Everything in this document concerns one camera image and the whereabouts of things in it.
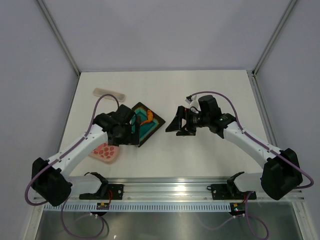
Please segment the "pink lunch box lid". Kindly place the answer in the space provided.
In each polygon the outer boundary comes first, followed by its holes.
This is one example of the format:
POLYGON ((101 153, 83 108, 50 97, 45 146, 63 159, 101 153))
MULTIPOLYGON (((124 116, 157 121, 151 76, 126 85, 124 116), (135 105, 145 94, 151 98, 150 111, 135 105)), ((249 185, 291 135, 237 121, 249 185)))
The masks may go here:
POLYGON ((113 145, 108 145, 107 143, 103 143, 99 145, 97 148, 95 148, 91 153, 94 154, 104 154, 108 152, 116 152, 120 153, 120 147, 119 146, 113 146, 113 145))

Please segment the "pink lunch box base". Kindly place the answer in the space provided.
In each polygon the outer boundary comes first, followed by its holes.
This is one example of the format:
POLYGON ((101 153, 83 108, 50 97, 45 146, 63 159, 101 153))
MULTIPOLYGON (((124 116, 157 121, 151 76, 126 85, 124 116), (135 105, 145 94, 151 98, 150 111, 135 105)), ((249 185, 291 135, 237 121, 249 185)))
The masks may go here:
POLYGON ((112 164, 118 158, 118 153, 112 152, 105 152, 103 154, 94 154, 93 152, 89 154, 89 156, 95 160, 103 162, 105 164, 112 164))

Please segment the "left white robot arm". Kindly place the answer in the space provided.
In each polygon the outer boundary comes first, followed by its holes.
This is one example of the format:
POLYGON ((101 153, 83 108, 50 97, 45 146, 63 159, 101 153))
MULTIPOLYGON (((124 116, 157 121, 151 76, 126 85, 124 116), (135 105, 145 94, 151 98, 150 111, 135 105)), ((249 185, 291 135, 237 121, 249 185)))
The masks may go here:
POLYGON ((35 190, 45 203, 57 207, 69 197, 82 200, 108 199, 109 181, 97 172, 71 177, 71 172, 91 152, 103 144, 137 146, 140 143, 140 117, 128 113, 101 113, 91 120, 88 130, 71 146, 47 160, 37 158, 27 189, 35 190))

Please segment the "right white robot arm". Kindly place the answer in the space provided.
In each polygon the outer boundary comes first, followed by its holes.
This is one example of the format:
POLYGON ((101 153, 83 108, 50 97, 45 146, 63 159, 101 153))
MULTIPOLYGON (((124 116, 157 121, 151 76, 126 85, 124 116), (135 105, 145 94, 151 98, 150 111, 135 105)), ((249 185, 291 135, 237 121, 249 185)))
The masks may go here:
POLYGON ((281 150, 247 136, 246 131, 239 127, 236 118, 229 113, 222 113, 219 107, 201 107, 199 112, 193 112, 179 106, 165 131, 175 132, 177 136, 195 136, 197 128, 205 127, 239 147, 262 168, 262 172, 241 171, 231 176, 225 187, 230 197, 239 198, 249 192, 264 191, 272 199, 280 200, 302 183, 298 157, 292 149, 281 150))

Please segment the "black teal square plate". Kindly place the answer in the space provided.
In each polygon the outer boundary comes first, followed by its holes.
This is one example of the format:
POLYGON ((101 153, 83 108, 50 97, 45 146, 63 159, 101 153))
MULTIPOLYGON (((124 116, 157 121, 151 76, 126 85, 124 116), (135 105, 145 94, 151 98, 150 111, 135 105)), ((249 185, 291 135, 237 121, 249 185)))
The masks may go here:
POLYGON ((141 147, 156 131, 158 131, 166 121, 151 110, 146 105, 138 102, 132 110, 136 113, 133 116, 132 121, 136 120, 136 117, 140 117, 141 123, 139 129, 139 145, 141 147))

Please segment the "orange fried chicken piece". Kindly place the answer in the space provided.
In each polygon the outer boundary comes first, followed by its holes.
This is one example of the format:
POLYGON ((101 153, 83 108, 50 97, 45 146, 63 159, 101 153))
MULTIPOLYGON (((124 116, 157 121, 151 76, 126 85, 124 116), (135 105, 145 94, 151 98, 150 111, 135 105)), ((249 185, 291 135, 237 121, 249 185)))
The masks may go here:
POLYGON ((154 115, 153 112, 148 109, 146 112, 146 120, 144 120, 143 122, 140 123, 141 126, 145 125, 145 124, 149 124, 153 121, 154 115))

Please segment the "beige cutlery case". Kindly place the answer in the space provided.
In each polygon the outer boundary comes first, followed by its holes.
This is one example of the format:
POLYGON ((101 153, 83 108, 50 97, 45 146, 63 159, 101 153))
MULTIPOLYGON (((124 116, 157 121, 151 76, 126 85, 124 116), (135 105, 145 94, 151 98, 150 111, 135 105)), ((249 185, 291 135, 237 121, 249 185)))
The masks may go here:
POLYGON ((114 100, 112 96, 114 96, 120 103, 123 103, 126 100, 126 95, 124 93, 102 89, 102 88, 95 88, 92 94, 96 97, 104 96, 105 99, 114 100))

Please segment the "aluminium mounting rail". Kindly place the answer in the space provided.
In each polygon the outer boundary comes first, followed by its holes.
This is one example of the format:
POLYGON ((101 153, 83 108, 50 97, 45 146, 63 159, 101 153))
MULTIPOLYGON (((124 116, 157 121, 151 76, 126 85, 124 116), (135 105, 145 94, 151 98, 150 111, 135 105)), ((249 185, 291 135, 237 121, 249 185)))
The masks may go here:
MULTIPOLYGON (((106 178, 109 184, 123 184, 122 202, 241 202, 213 200, 207 186, 226 184, 230 177, 106 178)), ((78 195, 69 197, 79 200, 78 195)))

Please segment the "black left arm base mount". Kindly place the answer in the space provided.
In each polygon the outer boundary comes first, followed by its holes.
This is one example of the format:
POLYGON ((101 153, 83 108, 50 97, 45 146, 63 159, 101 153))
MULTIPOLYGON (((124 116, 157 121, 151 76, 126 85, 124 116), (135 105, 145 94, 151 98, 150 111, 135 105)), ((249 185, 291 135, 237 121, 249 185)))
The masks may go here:
POLYGON ((124 194, 123 184, 108 184, 101 186, 96 193, 83 193, 80 200, 122 200, 124 194))

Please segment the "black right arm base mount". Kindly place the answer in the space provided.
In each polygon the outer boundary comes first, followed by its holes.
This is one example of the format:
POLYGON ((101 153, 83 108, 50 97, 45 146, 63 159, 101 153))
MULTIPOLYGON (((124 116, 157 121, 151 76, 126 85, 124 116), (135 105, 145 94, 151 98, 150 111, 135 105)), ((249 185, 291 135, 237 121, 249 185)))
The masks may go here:
POLYGON ((206 187, 213 200, 246 200, 249 191, 241 192, 227 183, 214 183, 206 187))

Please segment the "left aluminium frame post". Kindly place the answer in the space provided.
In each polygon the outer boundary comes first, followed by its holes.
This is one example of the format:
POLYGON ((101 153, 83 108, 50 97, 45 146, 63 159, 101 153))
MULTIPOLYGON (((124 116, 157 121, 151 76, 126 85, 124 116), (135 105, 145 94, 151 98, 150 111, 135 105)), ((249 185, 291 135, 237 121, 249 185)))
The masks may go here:
POLYGON ((79 78, 81 75, 81 71, 78 67, 78 64, 76 63, 74 57, 72 56, 72 53, 70 52, 70 49, 68 48, 63 35, 61 34, 58 25, 54 19, 54 16, 52 15, 48 5, 46 4, 45 0, 35 0, 34 1, 37 7, 39 8, 41 14, 44 17, 44 20, 47 22, 54 38, 56 39, 60 49, 62 50, 63 54, 65 55, 70 67, 72 68, 75 75, 79 78))

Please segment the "aluminium frame post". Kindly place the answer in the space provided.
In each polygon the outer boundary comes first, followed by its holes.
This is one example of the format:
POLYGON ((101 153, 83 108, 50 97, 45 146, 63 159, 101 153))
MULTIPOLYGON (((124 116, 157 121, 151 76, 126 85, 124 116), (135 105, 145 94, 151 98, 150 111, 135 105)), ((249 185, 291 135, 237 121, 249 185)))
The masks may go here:
POLYGON ((34 1, 37 7, 39 8, 41 14, 44 17, 44 20, 47 22, 54 38, 56 39, 60 49, 62 50, 63 54, 65 55, 70 67, 72 68, 75 75, 79 78, 81 75, 81 71, 78 67, 78 64, 76 63, 74 57, 72 56, 72 53, 70 52, 70 49, 68 48, 63 35, 61 34, 58 25, 54 19, 54 16, 52 15, 48 5, 46 4, 45 0, 35 0, 34 1))
POLYGON ((271 50, 273 49, 274 45, 276 44, 276 41, 280 37, 282 31, 284 30, 285 25, 287 24, 290 16, 292 15, 293 11, 295 10, 297 4, 299 3, 299 0, 290 0, 285 7, 278 23, 275 26, 275 29, 273 30, 269 40, 267 41, 266 46, 264 47, 257 63, 255 64, 252 72, 253 77, 256 77, 262 68, 264 62, 266 61, 267 57, 271 53, 271 50))

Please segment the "right aluminium frame post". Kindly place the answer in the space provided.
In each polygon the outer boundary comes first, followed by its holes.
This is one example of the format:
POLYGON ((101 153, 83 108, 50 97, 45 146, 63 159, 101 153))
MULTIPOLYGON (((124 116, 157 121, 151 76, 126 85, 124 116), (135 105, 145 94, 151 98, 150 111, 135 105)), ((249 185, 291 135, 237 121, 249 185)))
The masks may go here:
POLYGON ((262 68, 264 62, 266 61, 267 57, 271 53, 271 50, 273 49, 274 45, 276 44, 276 41, 280 37, 282 31, 284 30, 285 25, 287 24, 290 16, 292 15, 293 11, 295 10, 297 4, 299 3, 299 0, 290 0, 285 7, 278 23, 275 26, 275 29, 273 30, 269 40, 267 41, 266 46, 264 47, 257 63, 255 64, 252 72, 253 77, 256 77, 262 68))

